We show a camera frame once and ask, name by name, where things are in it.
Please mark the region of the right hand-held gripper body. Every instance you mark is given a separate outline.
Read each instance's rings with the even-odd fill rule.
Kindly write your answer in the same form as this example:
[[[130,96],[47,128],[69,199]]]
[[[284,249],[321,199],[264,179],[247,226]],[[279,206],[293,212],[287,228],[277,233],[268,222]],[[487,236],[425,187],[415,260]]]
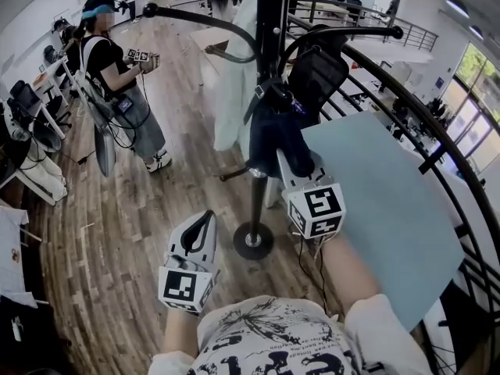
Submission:
[[[284,184],[282,197],[287,214],[305,239],[335,235],[345,219],[346,207],[340,184],[327,173],[322,158],[311,153],[314,171],[298,177],[281,150],[277,151],[280,177]]]

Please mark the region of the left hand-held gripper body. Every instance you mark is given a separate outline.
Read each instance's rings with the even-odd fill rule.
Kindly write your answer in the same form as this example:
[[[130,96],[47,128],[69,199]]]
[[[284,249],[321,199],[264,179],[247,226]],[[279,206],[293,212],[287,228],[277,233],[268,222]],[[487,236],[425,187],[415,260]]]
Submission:
[[[159,267],[158,299],[170,309],[201,313],[220,273],[218,231],[215,216],[215,252],[185,254],[180,236],[203,212],[175,227],[167,245],[165,262]]]

